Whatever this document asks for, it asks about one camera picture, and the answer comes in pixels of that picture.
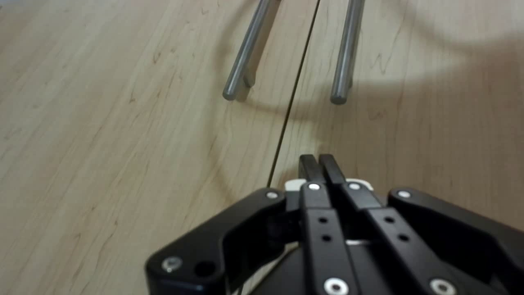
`wood grain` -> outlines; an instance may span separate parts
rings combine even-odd
[[[274,185],[331,153],[380,195],[410,185],[524,230],[523,2],[367,2],[355,89],[334,107],[346,5],[321,2]]]
[[[316,2],[280,5],[249,103],[221,89],[256,2],[0,3],[0,294],[146,294],[267,184]]]

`metal rod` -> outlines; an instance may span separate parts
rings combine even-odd
[[[346,25],[341,41],[337,71],[331,90],[331,102],[342,105],[347,102],[347,94],[354,84],[354,67],[359,48],[359,33],[364,15],[364,0],[351,0],[347,5]]]
[[[264,44],[277,15],[280,0],[261,0],[249,25],[242,46],[229,72],[223,97],[234,100],[239,92],[256,84],[256,72],[262,58]]]

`wooden surface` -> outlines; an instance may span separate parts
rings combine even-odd
[[[267,185],[316,2],[280,5],[249,103],[221,90],[257,2],[0,5],[0,294],[146,294],[148,256]]]
[[[524,230],[524,5],[369,0],[355,89],[329,103],[346,0],[321,2],[274,185],[334,154],[380,195],[426,190]]]

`screw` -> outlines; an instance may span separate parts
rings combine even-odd
[[[318,185],[318,184],[310,184],[310,190],[319,190],[321,189],[321,185]]]
[[[164,259],[162,262],[162,269],[167,272],[167,274],[172,274],[174,271],[180,269],[182,267],[182,259],[180,258],[167,258]]]
[[[401,192],[398,192],[398,197],[401,197],[401,199],[411,199],[411,194],[406,192],[406,190],[401,190]]]
[[[267,199],[279,199],[279,194],[275,194],[275,192],[267,192],[265,197],[267,197]]]
[[[347,295],[347,284],[337,277],[331,277],[324,282],[324,290],[328,295]]]
[[[432,279],[429,285],[436,295],[457,295],[457,289],[447,280]]]
[[[359,184],[351,184],[349,189],[360,190],[360,185]]]

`black metal bracket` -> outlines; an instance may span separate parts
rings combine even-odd
[[[383,207],[333,156],[301,156],[300,176],[300,187],[257,190],[156,253],[149,292],[228,295],[280,259],[254,295],[524,294],[521,231],[413,189]]]

